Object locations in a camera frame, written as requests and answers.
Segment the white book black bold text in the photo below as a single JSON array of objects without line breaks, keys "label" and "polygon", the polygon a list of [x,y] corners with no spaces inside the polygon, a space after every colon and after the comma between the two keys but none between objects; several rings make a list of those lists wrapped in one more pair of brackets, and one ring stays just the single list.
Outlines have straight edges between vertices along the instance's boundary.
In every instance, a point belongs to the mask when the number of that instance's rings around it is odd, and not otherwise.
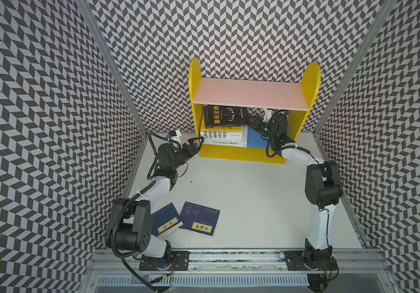
[{"label": "white book black bold text", "polygon": [[202,131],[201,136],[205,139],[222,142],[242,142],[247,138],[247,132],[228,132],[228,131]]}]

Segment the yellow illustrated book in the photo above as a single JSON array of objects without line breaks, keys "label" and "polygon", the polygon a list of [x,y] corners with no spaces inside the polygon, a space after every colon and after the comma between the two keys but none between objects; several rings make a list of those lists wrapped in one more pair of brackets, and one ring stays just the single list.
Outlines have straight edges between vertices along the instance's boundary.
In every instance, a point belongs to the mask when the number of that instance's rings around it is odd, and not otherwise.
[{"label": "yellow illustrated book", "polygon": [[226,133],[241,133],[243,127],[242,126],[234,126],[234,127],[218,127],[218,128],[205,128],[204,125],[201,126],[200,132],[226,132]]}]

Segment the black book orange title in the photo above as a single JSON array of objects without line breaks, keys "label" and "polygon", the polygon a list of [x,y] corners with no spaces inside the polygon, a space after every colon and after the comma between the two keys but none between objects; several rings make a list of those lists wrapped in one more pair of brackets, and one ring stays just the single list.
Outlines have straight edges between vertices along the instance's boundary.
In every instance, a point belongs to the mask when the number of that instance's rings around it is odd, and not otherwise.
[{"label": "black book orange title", "polygon": [[204,105],[203,118],[206,128],[228,128],[249,124],[245,107]]}]

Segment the white thin book small text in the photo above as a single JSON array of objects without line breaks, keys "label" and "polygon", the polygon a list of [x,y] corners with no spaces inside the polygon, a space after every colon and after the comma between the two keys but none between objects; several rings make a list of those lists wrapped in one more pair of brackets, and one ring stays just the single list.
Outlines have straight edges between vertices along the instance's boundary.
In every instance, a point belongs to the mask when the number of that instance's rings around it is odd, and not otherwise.
[{"label": "white thin book small text", "polygon": [[231,147],[247,147],[247,142],[231,142],[231,141],[220,141],[220,140],[212,140],[212,139],[205,139],[205,145],[220,145],[220,146],[231,146]]}]

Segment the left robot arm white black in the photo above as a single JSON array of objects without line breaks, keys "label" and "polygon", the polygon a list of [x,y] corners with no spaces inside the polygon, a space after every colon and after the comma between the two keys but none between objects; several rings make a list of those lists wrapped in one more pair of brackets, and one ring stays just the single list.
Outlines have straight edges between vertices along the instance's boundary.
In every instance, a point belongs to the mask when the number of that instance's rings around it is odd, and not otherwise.
[{"label": "left robot arm white black", "polygon": [[169,242],[152,235],[151,208],[170,192],[178,180],[178,168],[197,155],[205,139],[180,143],[170,136],[149,134],[154,160],[147,173],[149,183],[129,198],[113,201],[105,244],[113,254],[128,258],[137,253],[170,262]]}]

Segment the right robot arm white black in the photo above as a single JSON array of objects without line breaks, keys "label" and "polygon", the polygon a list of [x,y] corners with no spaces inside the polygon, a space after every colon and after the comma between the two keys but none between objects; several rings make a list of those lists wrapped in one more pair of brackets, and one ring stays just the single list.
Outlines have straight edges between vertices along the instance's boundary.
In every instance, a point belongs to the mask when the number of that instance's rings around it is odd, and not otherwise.
[{"label": "right robot arm white black", "polygon": [[339,165],[316,158],[288,134],[288,112],[277,110],[268,121],[250,117],[249,126],[261,134],[268,158],[282,157],[306,172],[305,195],[311,204],[310,232],[301,253],[305,267],[315,270],[333,261],[330,244],[333,214],[343,196]]}]

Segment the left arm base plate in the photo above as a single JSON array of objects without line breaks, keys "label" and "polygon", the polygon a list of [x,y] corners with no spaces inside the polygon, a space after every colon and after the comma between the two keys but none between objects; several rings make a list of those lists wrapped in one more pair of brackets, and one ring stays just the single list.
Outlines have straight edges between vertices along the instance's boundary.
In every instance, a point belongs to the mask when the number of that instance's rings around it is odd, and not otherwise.
[{"label": "left arm base plate", "polygon": [[165,253],[162,258],[142,256],[140,260],[140,271],[187,271],[189,266],[190,251],[172,250]]}]

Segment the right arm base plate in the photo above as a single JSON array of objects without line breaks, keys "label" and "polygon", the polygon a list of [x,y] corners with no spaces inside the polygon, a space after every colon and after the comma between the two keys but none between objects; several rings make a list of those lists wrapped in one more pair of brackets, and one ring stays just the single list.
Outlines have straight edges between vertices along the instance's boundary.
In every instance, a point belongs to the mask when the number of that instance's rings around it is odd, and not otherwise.
[{"label": "right arm base plate", "polygon": [[289,271],[337,271],[337,262],[329,249],[284,251],[284,261]]}]

